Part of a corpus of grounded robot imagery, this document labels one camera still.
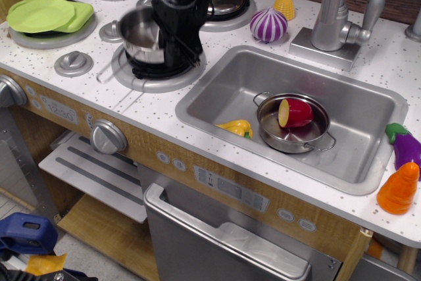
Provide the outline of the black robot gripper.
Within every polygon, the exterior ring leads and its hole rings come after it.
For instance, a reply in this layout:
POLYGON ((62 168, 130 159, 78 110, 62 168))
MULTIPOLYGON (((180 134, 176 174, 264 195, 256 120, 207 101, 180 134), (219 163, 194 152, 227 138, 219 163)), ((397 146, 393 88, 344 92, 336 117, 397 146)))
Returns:
POLYGON ((154 0, 154 18, 159 25, 159 45, 164 51, 164 64, 179 64, 178 45, 192 66, 201 64, 203 47, 199 30, 207 19, 210 0, 154 0))

